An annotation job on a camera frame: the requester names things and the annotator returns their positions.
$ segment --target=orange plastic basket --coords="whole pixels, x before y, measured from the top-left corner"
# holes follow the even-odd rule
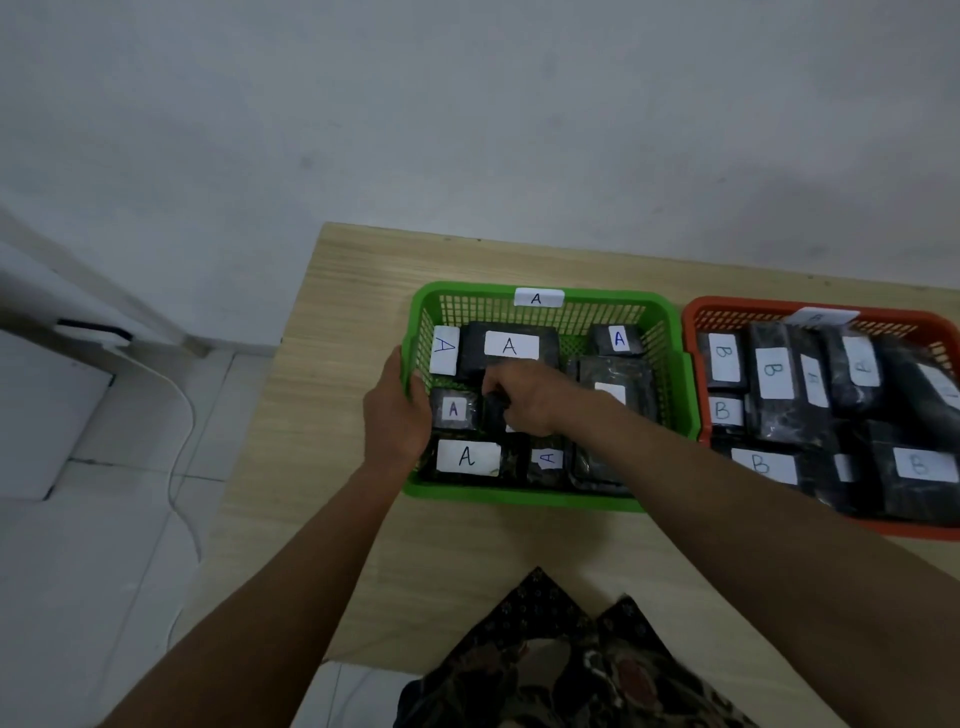
[[[908,311],[895,308],[764,301],[761,299],[703,296],[684,308],[684,348],[693,358],[693,376],[700,407],[700,436],[697,440],[710,446],[713,424],[710,419],[707,373],[704,358],[697,347],[698,331],[723,331],[743,328],[752,321],[777,321],[805,306],[858,310],[851,326],[871,334],[892,333],[915,344],[926,346],[946,369],[960,371],[960,331],[945,319],[929,311]],[[936,541],[960,541],[960,527],[921,525],[918,523],[853,519],[885,536],[904,536]]]

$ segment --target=black floral fabric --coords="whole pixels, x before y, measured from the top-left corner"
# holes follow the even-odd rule
[[[597,619],[534,569],[435,670],[395,728],[756,725],[678,663],[628,596]]]

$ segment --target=person's left arm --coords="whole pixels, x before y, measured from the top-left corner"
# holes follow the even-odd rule
[[[380,524],[430,437],[423,382],[400,349],[364,398],[364,462],[260,572],[184,637],[104,721],[288,726],[347,608]]]

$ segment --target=white label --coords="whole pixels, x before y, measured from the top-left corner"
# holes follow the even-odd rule
[[[518,288],[514,292],[514,305],[560,308],[564,305],[564,292],[559,288]]]
[[[610,392],[620,404],[627,403],[627,388],[622,384],[605,384],[602,381],[594,383],[593,389],[600,389],[604,392]]]
[[[437,470],[497,477],[500,475],[500,446],[470,440],[441,440],[437,443]]]
[[[834,455],[833,467],[837,469],[837,475],[842,483],[855,483],[860,479],[856,471],[856,464],[849,455]]]
[[[953,383],[950,377],[936,367],[928,367],[926,364],[918,364],[917,366],[920,367],[920,371],[927,381],[937,390],[940,399],[951,407],[960,409],[960,389],[957,389],[957,385]]]
[[[460,349],[460,327],[433,327],[430,348],[430,374],[457,374],[457,352]]]
[[[743,400],[711,397],[710,420],[715,425],[743,425]]]
[[[610,344],[615,352],[628,352],[630,344],[627,343],[627,329],[624,327],[607,327],[610,331]]]
[[[752,449],[733,448],[730,451],[733,462],[739,463],[771,480],[780,483],[797,485],[797,463],[793,455],[783,455],[779,452],[759,452]]]
[[[816,407],[829,407],[827,390],[824,388],[824,375],[820,371],[820,362],[812,356],[800,355],[800,366],[804,370],[806,398]]]
[[[487,356],[510,356],[513,359],[539,359],[540,337],[527,333],[487,331],[483,353]]]
[[[466,397],[444,397],[443,407],[440,413],[441,420],[456,420],[459,422],[467,420]]]
[[[844,336],[843,348],[850,363],[850,381],[858,387],[880,386],[880,368],[874,345],[866,336]]]
[[[783,319],[785,324],[796,324],[801,327],[818,326],[840,326],[848,324],[857,316],[859,311],[849,311],[844,308],[817,308],[816,306],[804,306],[796,313],[792,313]]]
[[[736,336],[731,333],[712,333],[710,341],[710,368],[717,381],[740,381],[740,355],[736,350]]]
[[[564,451],[561,449],[531,450],[530,462],[537,463],[544,471],[557,470],[564,466]]]
[[[949,452],[894,448],[894,460],[900,477],[936,480],[940,483],[960,483],[957,459]]]
[[[760,380],[760,396],[765,400],[792,400],[793,375],[790,352],[786,347],[756,350],[756,377]]]

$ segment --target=person's right arm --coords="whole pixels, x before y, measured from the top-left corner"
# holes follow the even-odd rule
[[[538,362],[490,367],[507,423],[559,432],[657,525],[851,726],[956,725],[960,582],[817,500]]]

